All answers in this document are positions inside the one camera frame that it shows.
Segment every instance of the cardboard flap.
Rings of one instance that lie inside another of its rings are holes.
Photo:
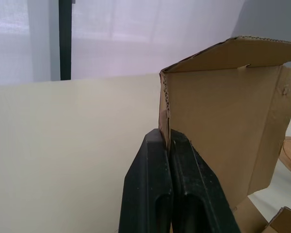
[[[291,233],[291,209],[283,207],[270,221],[263,233]]]
[[[266,219],[248,197],[237,205],[233,214],[242,233],[261,233],[267,225]]]
[[[239,36],[209,47],[165,68],[163,72],[278,66],[289,61],[291,61],[291,42]]]

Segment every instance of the corrugated cardboard edge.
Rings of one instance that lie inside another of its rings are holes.
[[[291,233],[291,209],[287,206],[281,208],[266,226],[263,233],[272,232],[268,230],[270,228],[276,233]]]
[[[160,72],[161,78],[161,96],[160,96],[160,114],[159,114],[159,129],[165,139],[166,147],[169,151],[169,139],[170,139],[170,129],[169,129],[169,119],[170,119],[170,109],[168,100],[168,90],[167,90],[167,79],[163,72]]]
[[[232,38],[229,38],[223,42],[220,42],[218,44],[215,44],[211,47],[208,47],[207,49],[203,50],[203,51],[200,51],[192,56],[189,56],[169,67],[166,67],[162,70],[162,72],[164,73],[173,73],[173,72],[185,72],[185,71],[189,71],[189,70],[182,70],[182,71],[179,71],[179,68],[180,66],[186,64],[187,62],[190,62],[190,60],[194,60],[195,57],[199,56],[199,55],[203,55],[204,53],[207,53],[207,52],[210,52],[211,51],[215,51],[215,50],[218,50],[219,48],[223,47],[223,44],[229,44],[230,42],[232,43],[233,41],[247,41],[247,42],[250,42],[250,41],[256,41],[256,42],[262,42],[262,41],[269,41],[269,42],[275,42],[275,43],[279,43],[279,44],[285,44],[284,45],[284,49],[281,50],[284,51],[284,50],[288,50],[290,45],[291,45],[291,41],[284,41],[284,40],[275,40],[275,39],[269,39],[269,38],[265,38],[265,37],[259,37],[259,36],[251,36],[251,35],[240,35],[240,36],[237,36],[237,37],[232,37]],[[288,61],[291,61],[291,54],[287,54],[289,55],[287,58],[287,60],[285,61],[280,61],[280,62],[275,62],[275,63],[270,63],[268,65],[266,64],[263,64],[263,65],[257,65],[257,66],[254,66],[254,67],[263,67],[263,66],[278,66],[278,65],[282,65],[283,63],[286,63]],[[209,68],[206,68],[206,69],[199,69],[197,68],[196,70],[194,71],[198,71],[198,70],[215,70],[215,69],[221,69],[221,68],[212,68],[212,69],[209,69]]]

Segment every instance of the white panel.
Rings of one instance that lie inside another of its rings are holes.
[[[77,0],[72,79],[157,73],[230,37],[243,0]]]
[[[0,0],[0,84],[51,79],[60,79],[58,5]]]

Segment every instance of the open cardboard box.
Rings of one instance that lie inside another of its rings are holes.
[[[170,129],[186,134],[217,175],[243,233],[267,226],[247,196],[270,184],[285,138],[289,61],[291,42],[239,36],[160,73],[159,127],[167,147]]]

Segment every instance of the box lid flap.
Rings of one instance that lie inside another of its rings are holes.
[[[281,208],[263,231],[266,232],[291,233],[291,209],[286,206]]]
[[[289,61],[291,61],[291,42],[238,36],[173,64],[163,69],[163,72],[278,66]]]

